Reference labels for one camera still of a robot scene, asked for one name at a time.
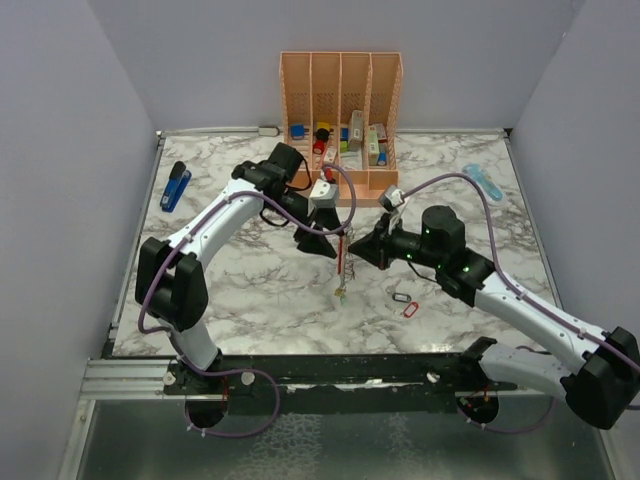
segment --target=colored block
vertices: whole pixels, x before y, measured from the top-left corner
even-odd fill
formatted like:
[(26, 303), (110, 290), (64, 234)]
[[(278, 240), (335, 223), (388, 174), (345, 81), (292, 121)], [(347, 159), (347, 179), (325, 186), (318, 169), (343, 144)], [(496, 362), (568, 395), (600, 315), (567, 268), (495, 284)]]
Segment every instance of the colored block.
[(293, 140), (302, 140), (304, 138), (304, 125), (291, 125), (291, 138)]
[(316, 132), (321, 128), (324, 128), (327, 132), (331, 131), (331, 125), (329, 125), (329, 122), (316, 122)]

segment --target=screw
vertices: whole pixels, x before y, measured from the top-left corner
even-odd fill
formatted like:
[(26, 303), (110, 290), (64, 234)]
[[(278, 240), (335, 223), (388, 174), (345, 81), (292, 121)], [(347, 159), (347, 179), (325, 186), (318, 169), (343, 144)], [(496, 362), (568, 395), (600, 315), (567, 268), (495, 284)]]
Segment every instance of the screw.
[(251, 385), (255, 379), (256, 376), (251, 372), (244, 372), (242, 375), (240, 375), (240, 381), (243, 385)]
[(166, 386), (173, 385), (174, 383), (176, 383), (176, 377), (173, 375), (173, 373), (167, 372), (162, 377), (162, 383), (164, 383)]

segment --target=desk organizer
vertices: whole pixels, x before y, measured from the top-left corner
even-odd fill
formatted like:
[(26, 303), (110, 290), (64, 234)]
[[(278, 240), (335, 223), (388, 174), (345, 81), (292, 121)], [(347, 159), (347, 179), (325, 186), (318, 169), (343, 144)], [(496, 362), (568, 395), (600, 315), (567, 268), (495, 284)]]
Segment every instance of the desk organizer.
[[(280, 55), (280, 86), (285, 142), (304, 155), (311, 178), (320, 176), (320, 165), (329, 147), (337, 154), (334, 162), (348, 169), (356, 188), (359, 207), (378, 206), (377, 199), (389, 185), (398, 184), (395, 156), (396, 119), (402, 89), (402, 57), (399, 53), (283, 52)], [(364, 139), (359, 152), (340, 152), (340, 128), (349, 124), (354, 110), (364, 114)], [(331, 126), (322, 154), (313, 153), (316, 122)], [(367, 133), (370, 125), (386, 128), (386, 165), (369, 165)], [(291, 136), (291, 127), (304, 126), (303, 138)], [(296, 187), (307, 184), (301, 167)], [(340, 206), (348, 206), (351, 195), (340, 177)]]

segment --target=light blue object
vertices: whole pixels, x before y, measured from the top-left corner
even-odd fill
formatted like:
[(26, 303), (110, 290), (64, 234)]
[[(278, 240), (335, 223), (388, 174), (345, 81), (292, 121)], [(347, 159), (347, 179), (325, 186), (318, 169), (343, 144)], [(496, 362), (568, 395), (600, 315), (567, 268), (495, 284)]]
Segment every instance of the light blue object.
[(501, 203), (505, 200), (504, 192), (498, 187), (491, 175), (480, 167), (477, 163), (470, 163), (462, 168), (462, 173), (466, 173), (473, 178), (478, 185), (482, 188), (482, 191), (486, 194), (489, 201), (494, 203)]

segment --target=black cable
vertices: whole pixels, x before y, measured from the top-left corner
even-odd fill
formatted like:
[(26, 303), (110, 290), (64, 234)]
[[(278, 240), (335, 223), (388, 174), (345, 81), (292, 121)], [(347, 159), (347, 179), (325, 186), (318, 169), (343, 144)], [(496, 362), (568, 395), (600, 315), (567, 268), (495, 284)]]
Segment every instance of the black cable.
[(307, 159), (304, 158), (304, 157), (302, 157), (302, 161), (304, 162), (304, 170), (305, 170), (305, 172), (307, 172), (307, 186), (304, 187), (304, 188), (287, 186), (287, 188), (289, 188), (289, 190), (292, 190), (294, 192), (302, 192), (304, 190), (309, 190), (311, 188), (312, 183), (313, 183), (311, 181), (311, 172), (309, 171), (309, 163), (307, 162)]
[(534, 350), (533, 348), (527, 347), (526, 345), (520, 345), (516, 347), (516, 350), (526, 350), (527, 352), (537, 353), (539, 355), (551, 355), (551, 352)]
[(264, 211), (265, 209), (263, 208), (262, 210), (260, 210), (260, 213), (258, 215), (260, 215), (260, 218), (262, 219), (262, 221), (264, 223), (266, 223), (267, 225), (271, 225), (272, 227), (277, 227), (277, 228), (282, 228), (282, 227), (286, 227), (287, 225), (289, 225), (289, 220), (285, 220), (284, 223), (274, 223), (271, 220), (269, 220), (267, 217), (264, 216)]
[(436, 282), (433, 278), (425, 277), (424, 275), (420, 275), (420, 274), (418, 273), (418, 271), (416, 270), (416, 267), (414, 267), (414, 266), (413, 266), (413, 263), (411, 263), (411, 262), (407, 262), (407, 265), (409, 265), (409, 268), (410, 268), (411, 270), (413, 270), (413, 273), (415, 273), (416, 275), (418, 275), (418, 277), (422, 278), (423, 280), (429, 280), (430, 282), (438, 283), (438, 282)]

